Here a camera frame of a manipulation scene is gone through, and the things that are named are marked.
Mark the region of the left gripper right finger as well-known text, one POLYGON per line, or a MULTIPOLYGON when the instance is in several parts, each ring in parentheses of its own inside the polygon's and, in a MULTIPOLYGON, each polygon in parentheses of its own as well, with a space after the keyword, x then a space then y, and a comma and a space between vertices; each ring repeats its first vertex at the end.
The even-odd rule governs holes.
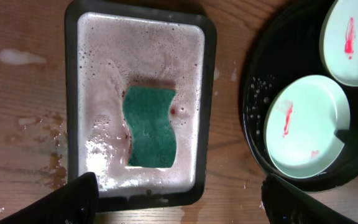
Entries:
POLYGON ((356 224, 275 174, 262 184, 262 203, 274 224, 356 224))

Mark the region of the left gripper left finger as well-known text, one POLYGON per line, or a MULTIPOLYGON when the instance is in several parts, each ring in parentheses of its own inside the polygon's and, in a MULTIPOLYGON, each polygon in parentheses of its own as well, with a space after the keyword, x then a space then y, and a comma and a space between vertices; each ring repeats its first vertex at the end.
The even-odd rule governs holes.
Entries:
POLYGON ((92 224, 98 206, 96 176, 87 172, 18 212, 0 224, 92 224))

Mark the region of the green scrubbing sponge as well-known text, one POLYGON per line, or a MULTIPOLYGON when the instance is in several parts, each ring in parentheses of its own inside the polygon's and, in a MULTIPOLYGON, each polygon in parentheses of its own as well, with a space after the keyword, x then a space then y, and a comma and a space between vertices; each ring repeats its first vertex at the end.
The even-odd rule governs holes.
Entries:
POLYGON ((177 143, 169 120, 175 90, 131 86, 123 102, 124 118, 131 132, 132 167, 169 168, 175 161, 177 143))

